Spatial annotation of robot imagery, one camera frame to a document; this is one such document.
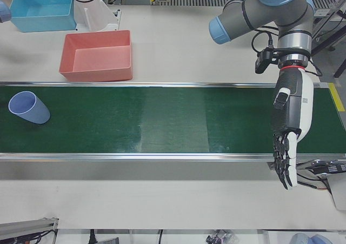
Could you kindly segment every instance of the green conveyor belt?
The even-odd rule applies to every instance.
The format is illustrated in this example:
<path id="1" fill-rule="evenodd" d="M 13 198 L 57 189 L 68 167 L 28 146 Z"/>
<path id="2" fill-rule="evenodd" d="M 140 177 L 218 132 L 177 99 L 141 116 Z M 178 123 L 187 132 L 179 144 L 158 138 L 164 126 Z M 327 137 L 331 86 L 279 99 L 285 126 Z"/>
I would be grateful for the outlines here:
<path id="1" fill-rule="evenodd" d="M 48 107 L 43 125 L 8 111 L 19 91 Z M 0 87 L 1 153 L 271 153 L 273 89 Z M 299 153 L 346 153 L 329 89 L 315 89 Z"/>

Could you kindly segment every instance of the blue plastic tray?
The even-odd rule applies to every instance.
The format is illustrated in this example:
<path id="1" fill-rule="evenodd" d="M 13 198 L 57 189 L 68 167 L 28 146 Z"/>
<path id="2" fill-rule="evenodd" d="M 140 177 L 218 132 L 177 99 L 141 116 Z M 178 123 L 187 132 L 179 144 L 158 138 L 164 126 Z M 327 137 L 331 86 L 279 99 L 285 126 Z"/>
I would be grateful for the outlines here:
<path id="1" fill-rule="evenodd" d="M 10 9 L 21 32 L 76 28 L 73 0 L 13 0 Z"/>

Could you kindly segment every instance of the robotic arm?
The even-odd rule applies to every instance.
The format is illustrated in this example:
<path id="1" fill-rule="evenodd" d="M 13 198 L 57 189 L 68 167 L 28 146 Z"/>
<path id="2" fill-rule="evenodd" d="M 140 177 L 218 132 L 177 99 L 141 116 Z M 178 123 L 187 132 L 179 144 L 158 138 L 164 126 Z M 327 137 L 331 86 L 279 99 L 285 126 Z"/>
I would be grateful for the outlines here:
<path id="1" fill-rule="evenodd" d="M 278 48 L 258 53 L 256 73 L 278 65 L 271 128 L 275 170 L 286 189 L 297 185 L 296 148 L 310 129 L 314 85 L 305 73 L 311 54 L 314 5 L 311 0 L 228 0 L 209 24 L 218 44 L 231 41 L 270 22 L 278 27 Z"/>

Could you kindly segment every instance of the table surface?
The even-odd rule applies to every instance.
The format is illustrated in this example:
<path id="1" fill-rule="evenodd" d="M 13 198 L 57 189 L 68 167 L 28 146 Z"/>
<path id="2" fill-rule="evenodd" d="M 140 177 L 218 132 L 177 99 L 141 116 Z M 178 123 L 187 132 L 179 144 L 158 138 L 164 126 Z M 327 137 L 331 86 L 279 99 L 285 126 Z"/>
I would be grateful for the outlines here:
<path id="1" fill-rule="evenodd" d="M 276 83 L 275 66 L 254 73 L 253 33 L 225 45 L 212 41 L 208 23 L 222 8 L 121 9 L 120 27 L 132 36 L 133 82 Z M 59 62 L 64 36 L 74 31 L 24 34 L 3 23 L 0 32 L 0 81 L 65 81 Z M 256 46 L 266 40 L 260 36 Z M 60 228 L 346 225 L 328 192 L 286 191 L 266 163 L 4 161 L 0 193 L 0 223 L 55 216 Z"/>

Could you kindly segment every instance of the plastic cup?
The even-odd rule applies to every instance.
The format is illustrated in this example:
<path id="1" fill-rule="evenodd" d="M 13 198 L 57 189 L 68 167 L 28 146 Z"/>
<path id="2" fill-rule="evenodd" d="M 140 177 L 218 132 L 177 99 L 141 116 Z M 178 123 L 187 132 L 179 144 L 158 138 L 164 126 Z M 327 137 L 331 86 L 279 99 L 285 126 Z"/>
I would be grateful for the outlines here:
<path id="1" fill-rule="evenodd" d="M 30 91 L 21 91 L 13 96 L 9 102 L 11 113 L 27 121 L 43 124 L 50 118 L 48 108 Z"/>

